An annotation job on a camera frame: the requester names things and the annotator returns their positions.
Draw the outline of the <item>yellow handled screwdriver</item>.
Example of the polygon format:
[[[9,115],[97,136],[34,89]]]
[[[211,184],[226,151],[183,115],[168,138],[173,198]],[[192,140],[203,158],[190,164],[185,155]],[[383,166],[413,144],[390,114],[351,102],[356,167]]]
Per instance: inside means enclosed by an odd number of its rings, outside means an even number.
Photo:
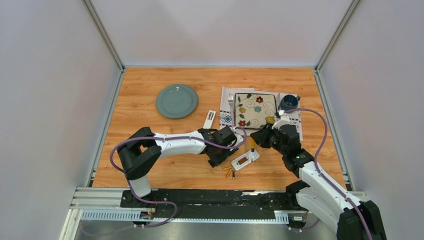
[[[252,162],[254,162],[255,161],[255,147],[256,147],[256,143],[255,143],[255,141],[253,140],[253,138],[251,138],[251,142],[250,142],[250,146],[251,146],[251,148],[250,148],[250,150],[251,150],[251,158],[250,158],[250,162],[252,163]]]

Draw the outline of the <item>long white remote control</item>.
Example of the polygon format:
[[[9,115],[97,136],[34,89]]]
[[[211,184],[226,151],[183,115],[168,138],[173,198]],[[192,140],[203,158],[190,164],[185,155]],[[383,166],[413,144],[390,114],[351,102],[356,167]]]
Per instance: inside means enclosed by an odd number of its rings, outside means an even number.
[[[206,119],[205,119],[204,124],[203,124],[203,129],[211,129],[212,128],[215,116],[216,116],[216,111],[214,111],[214,110],[208,111]]]

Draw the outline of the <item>short white remote control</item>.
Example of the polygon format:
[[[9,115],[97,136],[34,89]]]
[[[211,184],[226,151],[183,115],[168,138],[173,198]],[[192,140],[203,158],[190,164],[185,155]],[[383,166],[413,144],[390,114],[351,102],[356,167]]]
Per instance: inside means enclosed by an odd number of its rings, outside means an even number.
[[[255,149],[249,150],[241,156],[237,157],[236,159],[232,160],[231,166],[235,171],[240,171],[241,169],[245,168],[246,166],[253,163],[259,158],[260,154]]]

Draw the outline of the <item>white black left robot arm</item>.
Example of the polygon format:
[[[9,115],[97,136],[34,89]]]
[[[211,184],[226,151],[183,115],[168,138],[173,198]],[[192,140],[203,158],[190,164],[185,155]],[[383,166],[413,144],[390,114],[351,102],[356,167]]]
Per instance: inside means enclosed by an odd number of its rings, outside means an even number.
[[[180,134],[161,134],[143,127],[127,140],[116,145],[109,158],[118,153],[129,186],[134,191],[133,200],[140,207],[148,207],[153,194],[147,174],[160,158],[194,154],[208,156],[211,167],[217,167],[244,144],[247,133],[242,127],[226,126],[220,130],[200,128]]]

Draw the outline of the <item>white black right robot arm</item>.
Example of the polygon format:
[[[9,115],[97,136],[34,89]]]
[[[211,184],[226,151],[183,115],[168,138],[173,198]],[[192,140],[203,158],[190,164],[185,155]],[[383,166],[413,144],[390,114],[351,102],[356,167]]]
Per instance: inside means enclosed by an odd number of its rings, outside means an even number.
[[[268,123],[250,136],[258,146],[279,152],[284,166],[299,178],[286,187],[285,203],[289,208],[301,207],[314,213],[339,240],[387,238],[378,206],[354,196],[332,179],[302,148],[293,125],[274,128]]]

